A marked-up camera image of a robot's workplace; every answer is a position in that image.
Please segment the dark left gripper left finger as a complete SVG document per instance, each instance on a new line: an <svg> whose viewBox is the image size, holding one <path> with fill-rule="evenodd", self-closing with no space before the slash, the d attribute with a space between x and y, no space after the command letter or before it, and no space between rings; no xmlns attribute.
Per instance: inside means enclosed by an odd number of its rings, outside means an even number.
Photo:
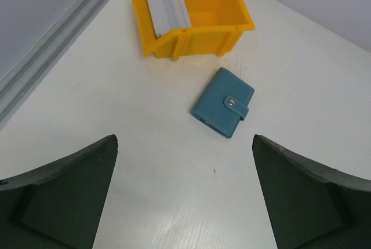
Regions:
<svg viewBox="0 0 371 249"><path fill-rule="evenodd" d="M1 248L92 248L118 155L116 135L1 180Z"/></svg>

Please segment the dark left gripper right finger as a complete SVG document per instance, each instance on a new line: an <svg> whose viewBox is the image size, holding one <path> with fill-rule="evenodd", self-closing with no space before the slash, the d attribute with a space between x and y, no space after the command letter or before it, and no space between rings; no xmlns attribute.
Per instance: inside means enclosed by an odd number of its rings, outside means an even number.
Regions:
<svg viewBox="0 0 371 249"><path fill-rule="evenodd" d="M370 181L256 135L252 152L278 248L370 248Z"/></svg>

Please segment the blue leather card holder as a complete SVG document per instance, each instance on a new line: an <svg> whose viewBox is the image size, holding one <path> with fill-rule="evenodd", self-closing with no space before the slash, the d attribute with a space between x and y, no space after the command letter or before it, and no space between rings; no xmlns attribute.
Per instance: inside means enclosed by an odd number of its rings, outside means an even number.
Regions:
<svg viewBox="0 0 371 249"><path fill-rule="evenodd" d="M221 67L199 96L190 114L225 138L231 138L249 112L254 88Z"/></svg>

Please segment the yellow plastic bin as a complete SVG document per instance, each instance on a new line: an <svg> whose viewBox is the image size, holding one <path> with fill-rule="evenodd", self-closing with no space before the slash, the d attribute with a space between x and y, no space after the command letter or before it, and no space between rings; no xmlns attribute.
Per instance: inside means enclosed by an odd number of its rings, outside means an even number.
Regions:
<svg viewBox="0 0 371 249"><path fill-rule="evenodd" d="M244 0L185 0L191 28L177 28L157 38L147 0L132 0L143 54L178 60L181 56L223 56L255 24Z"/></svg>

